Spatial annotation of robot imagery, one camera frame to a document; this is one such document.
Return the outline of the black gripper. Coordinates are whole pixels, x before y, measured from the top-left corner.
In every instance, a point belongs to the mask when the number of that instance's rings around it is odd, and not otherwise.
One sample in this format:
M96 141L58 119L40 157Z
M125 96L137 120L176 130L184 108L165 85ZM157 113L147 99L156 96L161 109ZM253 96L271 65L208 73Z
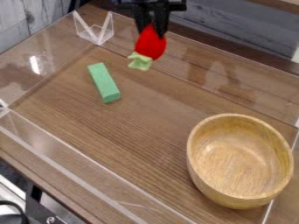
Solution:
M187 0L121 0L121 7L132 9L139 32L151 24L149 11L153 11L153 28L161 38L168 31L169 11L185 11Z

